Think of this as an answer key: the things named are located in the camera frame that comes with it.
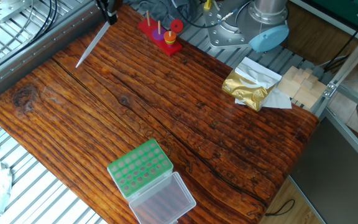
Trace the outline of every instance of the green pipette tip box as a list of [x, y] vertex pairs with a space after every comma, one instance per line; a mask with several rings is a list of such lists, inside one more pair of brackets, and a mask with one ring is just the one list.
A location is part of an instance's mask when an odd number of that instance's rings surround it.
[[173, 164], [154, 139], [108, 165], [112, 179], [127, 200], [172, 170]]

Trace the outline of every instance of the red toy base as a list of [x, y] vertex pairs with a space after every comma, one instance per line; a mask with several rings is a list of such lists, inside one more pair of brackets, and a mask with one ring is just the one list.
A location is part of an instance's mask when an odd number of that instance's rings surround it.
[[150, 26], [147, 24], [147, 19], [139, 23], [139, 28], [145, 33], [154, 43], [160, 47], [168, 56], [181, 51], [181, 44], [175, 41], [173, 45], [168, 45], [164, 40], [155, 40], [153, 38], [153, 30], [158, 29], [158, 24], [150, 18]]

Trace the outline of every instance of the wooden floor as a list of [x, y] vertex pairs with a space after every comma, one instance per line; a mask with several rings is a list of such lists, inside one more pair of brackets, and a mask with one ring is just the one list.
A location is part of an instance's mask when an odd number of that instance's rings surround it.
[[[269, 206], [267, 213], [276, 212], [290, 199], [295, 200], [295, 205], [288, 213], [280, 216], [263, 217], [260, 224], [320, 224], [320, 221], [310, 210], [299, 191], [288, 179], [274, 198], [271, 206]], [[290, 207], [291, 203], [287, 204], [282, 212], [287, 211]]]

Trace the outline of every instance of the clear plastic lid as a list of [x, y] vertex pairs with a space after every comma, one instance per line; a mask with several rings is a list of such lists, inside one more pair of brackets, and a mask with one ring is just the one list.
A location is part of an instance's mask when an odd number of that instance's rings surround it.
[[129, 202], [141, 224], [171, 224], [195, 206], [196, 201], [178, 172]]

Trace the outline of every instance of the gray cloth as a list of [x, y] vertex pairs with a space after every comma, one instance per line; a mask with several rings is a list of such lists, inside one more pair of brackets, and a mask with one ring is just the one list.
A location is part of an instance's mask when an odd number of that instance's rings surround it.
[[[189, 21], [192, 21], [197, 13], [197, 4], [194, 0], [174, 0], [178, 9]], [[150, 16], [155, 21], [161, 21], [161, 25], [169, 29], [172, 20], [180, 19], [184, 24], [185, 20], [178, 13], [172, 0], [124, 0], [124, 3], [139, 4], [139, 9], [149, 10]]]

